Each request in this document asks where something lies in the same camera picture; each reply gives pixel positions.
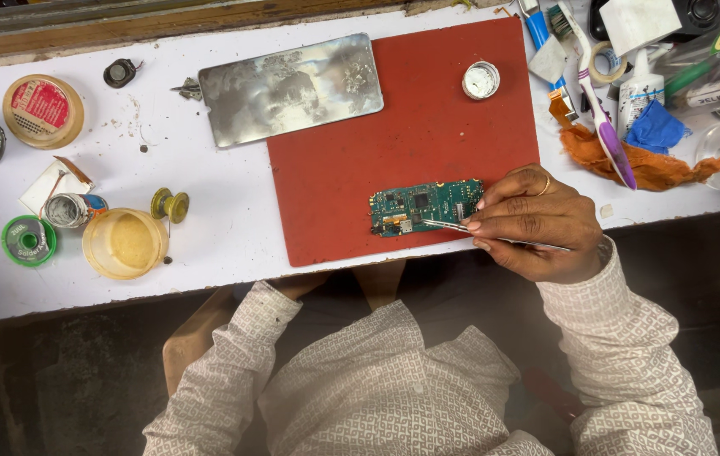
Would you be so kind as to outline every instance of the red mat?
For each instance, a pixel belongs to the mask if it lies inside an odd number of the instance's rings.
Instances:
[[[468,234],[451,230],[380,238],[368,199],[392,187],[483,179],[538,161],[532,98],[517,18],[372,41],[385,107],[376,114],[267,139],[289,264],[305,266]],[[501,76],[495,95],[461,89],[478,60]]]

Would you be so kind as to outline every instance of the glue bottle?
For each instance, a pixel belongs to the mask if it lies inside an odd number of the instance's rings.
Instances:
[[[651,75],[647,62],[647,49],[636,51],[633,77],[625,81],[618,91],[618,137],[624,139],[633,122],[653,99],[664,105],[664,77]]]

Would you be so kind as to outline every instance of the hand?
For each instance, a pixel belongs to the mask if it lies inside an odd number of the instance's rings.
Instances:
[[[549,185],[543,192],[546,182]],[[597,245],[602,230],[596,206],[537,163],[509,171],[487,189],[476,207],[478,212],[461,223],[475,236],[473,244],[504,268],[532,282],[556,283],[583,282],[601,271]],[[511,244],[496,238],[557,245],[572,251]]]
[[[324,285],[331,273],[332,271],[322,271],[319,273],[299,274],[268,280],[267,283],[294,301],[320,285]]]

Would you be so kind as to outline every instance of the blue cloth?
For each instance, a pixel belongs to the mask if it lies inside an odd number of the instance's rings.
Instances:
[[[629,145],[669,155],[667,148],[675,146],[683,138],[684,128],[683,122],[666,112],[664,106],[653,98],[630,126],[625,140]]]

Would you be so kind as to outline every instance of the person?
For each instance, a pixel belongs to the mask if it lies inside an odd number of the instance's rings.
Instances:
[[[571,424],[577,454],[717,454],[690,374],[669,348],[678,323],[628,289],[593,202],[532,164],[476,207],[464,220],[473,244],[536,282],[562,329],[559,346],[587,407]],[[508,386],[519,373],[495,344],[469,326],[426,349],[401,301],[304,348],[267,384],[296,299],[324,280],[308,277],[253,285],[144,429],[145,455],[231,454],[256,398],[273,455],[552,454],[506,429]]]

